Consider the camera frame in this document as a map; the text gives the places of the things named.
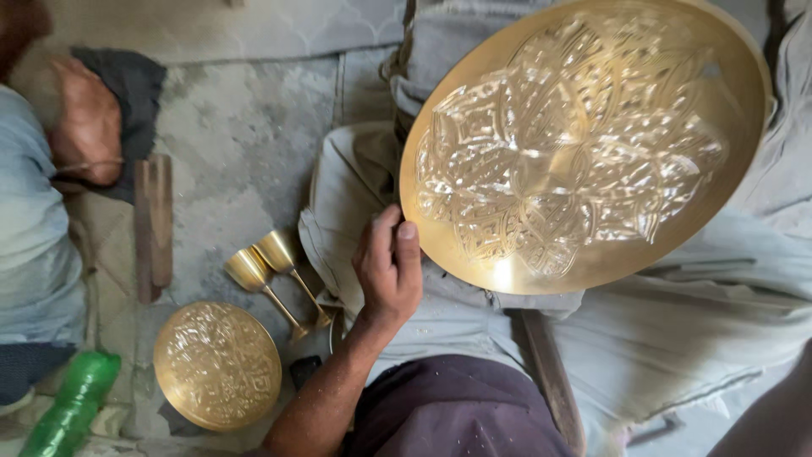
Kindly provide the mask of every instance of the forearm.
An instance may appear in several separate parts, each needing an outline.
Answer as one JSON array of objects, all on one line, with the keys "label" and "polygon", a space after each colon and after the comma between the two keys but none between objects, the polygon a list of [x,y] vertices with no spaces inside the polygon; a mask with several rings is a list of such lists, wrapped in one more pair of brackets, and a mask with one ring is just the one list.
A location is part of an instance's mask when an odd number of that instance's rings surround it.
[{"label": "forearm", "polygon": [[812,343],[793,371],[733,425],[708,457],[812,453]]},{"label": "forearm", "polygon": [[333,455],[369,370],[397,328],[362,311],[335,353],[285,407],[263,446],[279,457]]}]

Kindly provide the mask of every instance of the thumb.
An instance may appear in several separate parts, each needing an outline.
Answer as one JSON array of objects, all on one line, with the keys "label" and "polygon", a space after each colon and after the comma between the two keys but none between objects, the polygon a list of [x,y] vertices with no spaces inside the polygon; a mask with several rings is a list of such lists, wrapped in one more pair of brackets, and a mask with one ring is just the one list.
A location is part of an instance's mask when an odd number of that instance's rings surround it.
[{"label": "thumb", "polygon": [[405,221],[398,227],[395,244],[398,262],[398,286],[421,287],[423,271],[420,266],[420,238],[417,224]]}]

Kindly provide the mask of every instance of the purple cloth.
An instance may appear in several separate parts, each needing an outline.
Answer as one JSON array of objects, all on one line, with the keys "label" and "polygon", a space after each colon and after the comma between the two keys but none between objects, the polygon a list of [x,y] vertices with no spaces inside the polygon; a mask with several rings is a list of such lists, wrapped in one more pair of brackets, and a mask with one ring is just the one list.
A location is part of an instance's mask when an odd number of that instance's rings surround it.
[{"label": "purple cloth", "polygon": [[499,362],[440,355],[364,389],[345,456],[570,457],[538,387]]}]

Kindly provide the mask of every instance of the floral engraved pattern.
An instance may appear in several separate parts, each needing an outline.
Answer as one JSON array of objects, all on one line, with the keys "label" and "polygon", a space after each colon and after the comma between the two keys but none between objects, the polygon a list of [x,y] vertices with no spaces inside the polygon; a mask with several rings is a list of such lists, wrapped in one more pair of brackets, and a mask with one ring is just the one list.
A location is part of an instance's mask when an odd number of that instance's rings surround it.
[{"label": "floral engraved pattern", "polygon": [[421,215],[453,224],[469,259],[516,254],[546,278],[590,243],[653,242],[728,155],[693,109],[718,64],[684,35],[655,15],[585,13],[532,36],[434,107]]},{"label": "floral engraved pattern", "polygon": [[184,308],[164,349],[184,398],[218,425],[256,419],[279,393],[273,382],[279,362],[262,344],[266,331],[231,308],[215,302]]}]

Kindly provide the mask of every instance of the engraved brass plate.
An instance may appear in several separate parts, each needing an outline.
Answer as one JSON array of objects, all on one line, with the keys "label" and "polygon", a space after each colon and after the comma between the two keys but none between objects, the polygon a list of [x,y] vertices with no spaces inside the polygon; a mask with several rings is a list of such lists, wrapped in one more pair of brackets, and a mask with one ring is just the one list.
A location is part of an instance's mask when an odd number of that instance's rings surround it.
[{"label": "engraved brass plate", "polygon": [[440,267],[512,294],[634,273],[694,235],[753,159],[767,66],[704,2],[581,0],[466,55],[401,163],[404,214]]},{"label": "engraved brass plate", "polygon": [[169,403],[194,424],[220,432],[263,417],[282,384],[270,335],[228,303],[195,302],[179,309],[158,334],[153,362]]}]

